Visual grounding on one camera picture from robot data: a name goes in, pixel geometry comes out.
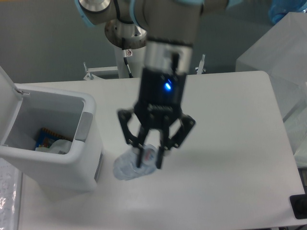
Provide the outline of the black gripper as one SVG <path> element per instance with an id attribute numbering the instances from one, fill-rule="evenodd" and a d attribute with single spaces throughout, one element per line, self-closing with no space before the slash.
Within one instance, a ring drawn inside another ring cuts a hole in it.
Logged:
<path id="1" fill-rule="evenodd" d="M 157 169 L 161 169 L 165 152 L 179 148 L 195 126 L 196 121 L 191 116 L 182 114 L 181 109 L 186 77 L 186 74 L 174 75 L 144 68 L 134 110 L 117 111 L 126 143 L 138 149 L 137 168 L 142 165 L 143 145 L 149 128 L 161 130 L 160 146 L 155 162 Z M 134 113 L 141 124 L 137 136 L 134 136 L 128 127 Z M 169 137 L 170 126 L 177 119 L 180 121 L 180 127 L 172 137 Z"/>

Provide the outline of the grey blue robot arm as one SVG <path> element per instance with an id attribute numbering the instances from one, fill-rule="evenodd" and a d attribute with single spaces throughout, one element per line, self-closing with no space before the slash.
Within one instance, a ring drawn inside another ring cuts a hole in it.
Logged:
<path id="1" fill-rule="evenodd" d="M 233 0 L 77 0 L 90 26 L 113 20 L 146 32 L 139 97 L 132 109 L 118 110 L 125 141 L 136 149 L 141 167 L 150 130 L 160 132 L 155 165 L 161 168 L 166 151 L 178 148 L 195 125 L 182 112 L 181 102 L 200 18 L 225 10 Z"/>

